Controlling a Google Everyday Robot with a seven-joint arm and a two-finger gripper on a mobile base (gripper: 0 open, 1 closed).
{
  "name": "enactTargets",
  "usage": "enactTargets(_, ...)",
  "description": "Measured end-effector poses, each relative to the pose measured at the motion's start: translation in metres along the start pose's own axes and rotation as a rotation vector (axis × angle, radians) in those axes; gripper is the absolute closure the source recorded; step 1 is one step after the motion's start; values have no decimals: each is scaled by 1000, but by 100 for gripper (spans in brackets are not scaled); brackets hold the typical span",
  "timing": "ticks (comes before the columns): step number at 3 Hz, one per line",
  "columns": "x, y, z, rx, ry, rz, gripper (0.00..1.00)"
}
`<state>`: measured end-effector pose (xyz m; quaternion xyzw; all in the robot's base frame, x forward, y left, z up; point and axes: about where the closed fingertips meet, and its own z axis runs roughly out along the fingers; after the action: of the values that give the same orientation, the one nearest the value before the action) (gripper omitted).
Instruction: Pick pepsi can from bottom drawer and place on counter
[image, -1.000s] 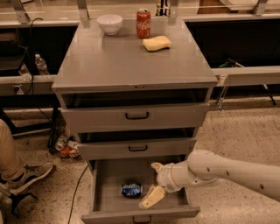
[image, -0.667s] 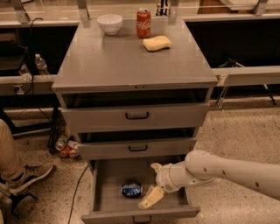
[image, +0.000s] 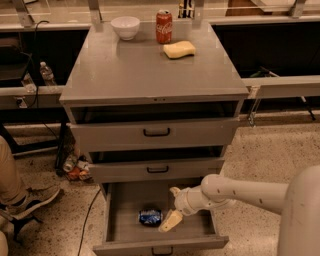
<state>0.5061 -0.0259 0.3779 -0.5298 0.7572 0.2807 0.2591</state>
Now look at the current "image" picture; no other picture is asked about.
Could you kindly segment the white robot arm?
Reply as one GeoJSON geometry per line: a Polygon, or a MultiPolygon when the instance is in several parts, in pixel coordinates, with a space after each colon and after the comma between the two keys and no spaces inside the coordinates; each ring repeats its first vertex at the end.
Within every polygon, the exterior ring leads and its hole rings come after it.
{"type": "Polygon", "coordinates": [[[175,208],[159,230],[167,232],[185,216],[234,201],[281,216],[277,256],[320,256],[320,166],[296,175],[288,184],[239,181],[210,174],[196,187],[170,189],[175,208]]]}

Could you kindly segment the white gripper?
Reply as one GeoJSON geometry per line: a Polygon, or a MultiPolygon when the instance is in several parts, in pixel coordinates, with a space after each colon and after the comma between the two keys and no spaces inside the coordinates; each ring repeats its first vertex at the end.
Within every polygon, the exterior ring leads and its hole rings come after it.
{"type": "Polygon", "coordinates": [[[202,192],[200,186],[179,189],[171,187],[169,191],[173,194],[174,206],[177,210],[169,210],[162,221],[158,231],[165,233],[176,227],[184,216],[191,216],[200,210],[205,210],[208,204],[208,197],[202,192]]]}

